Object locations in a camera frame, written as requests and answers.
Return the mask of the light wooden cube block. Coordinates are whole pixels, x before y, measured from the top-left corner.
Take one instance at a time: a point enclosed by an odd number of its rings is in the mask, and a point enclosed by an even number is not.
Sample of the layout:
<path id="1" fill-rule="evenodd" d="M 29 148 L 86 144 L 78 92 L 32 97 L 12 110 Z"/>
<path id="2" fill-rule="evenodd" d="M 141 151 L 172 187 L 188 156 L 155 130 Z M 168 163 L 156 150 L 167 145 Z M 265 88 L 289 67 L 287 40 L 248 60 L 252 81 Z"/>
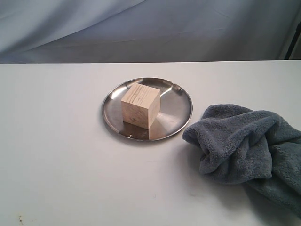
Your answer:
<path id="1" fill-rule="evenodd" d="M 123 121 L 150 129 L 160 112 L 159 89 L 135 83 L 121 99 Z"/>

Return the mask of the grey-blue fleece towel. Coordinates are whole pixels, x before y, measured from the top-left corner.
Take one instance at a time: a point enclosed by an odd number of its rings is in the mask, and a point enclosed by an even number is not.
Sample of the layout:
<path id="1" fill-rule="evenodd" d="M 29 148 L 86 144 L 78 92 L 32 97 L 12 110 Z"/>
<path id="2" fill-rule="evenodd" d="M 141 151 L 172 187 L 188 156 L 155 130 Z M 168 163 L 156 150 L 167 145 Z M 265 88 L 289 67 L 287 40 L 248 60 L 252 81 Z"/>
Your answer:
<path id="1" fill-rule="evenodd" d="M 221 184 L 245 184 L 300 216 L 301 133 L 283 117 L 211 105 L 182 137 L 202 151 L 202 175 Z"/>

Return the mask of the round stainless steel plate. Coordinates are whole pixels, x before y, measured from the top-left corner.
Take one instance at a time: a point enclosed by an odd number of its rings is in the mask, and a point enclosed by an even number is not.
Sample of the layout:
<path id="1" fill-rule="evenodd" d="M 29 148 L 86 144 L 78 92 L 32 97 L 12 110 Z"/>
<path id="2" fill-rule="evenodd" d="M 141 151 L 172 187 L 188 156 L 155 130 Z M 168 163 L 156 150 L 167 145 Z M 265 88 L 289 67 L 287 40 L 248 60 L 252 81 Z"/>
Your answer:
<path id="1" fill-rule="evenodd" d="M 121 99 L 135 84 L 161 91 L 161 108 L 150 129 L 144 129 L 122 119 Z M 116 134 L 139 141 L 157 141 L 181 131 L 192 116 L 193 105 L 188 93 L 179 85 L 161 78 L 136 78 L 115 87 L 104 99 L 102 118 L 105 126 Z"/>

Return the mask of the blue-grey backdrop cloth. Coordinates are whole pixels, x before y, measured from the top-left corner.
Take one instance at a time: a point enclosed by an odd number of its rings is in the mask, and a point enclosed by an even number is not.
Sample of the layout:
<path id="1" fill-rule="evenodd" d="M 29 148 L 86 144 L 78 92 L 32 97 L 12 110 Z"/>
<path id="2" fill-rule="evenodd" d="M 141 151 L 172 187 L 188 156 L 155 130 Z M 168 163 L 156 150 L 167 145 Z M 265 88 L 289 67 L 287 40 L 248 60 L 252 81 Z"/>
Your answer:
<path id="1" fill-rule="evenodd" d="M 281 59 L 298 0 L 3 0 L 2 63 Z"/>

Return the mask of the black backdrop stand pole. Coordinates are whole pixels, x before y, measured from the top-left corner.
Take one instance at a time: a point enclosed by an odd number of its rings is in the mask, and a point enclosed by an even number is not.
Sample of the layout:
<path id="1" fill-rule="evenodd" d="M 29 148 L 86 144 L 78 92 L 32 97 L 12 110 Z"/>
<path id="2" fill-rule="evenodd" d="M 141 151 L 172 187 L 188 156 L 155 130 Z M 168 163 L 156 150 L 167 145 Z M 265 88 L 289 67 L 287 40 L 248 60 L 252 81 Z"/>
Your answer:
<path id="1" fill-rule="evenodd" d="M 301 59 L 301 16 L 298 16 L 298 24 L 295 26 L 293 37 L 290 39 L 284 60 Z"/>

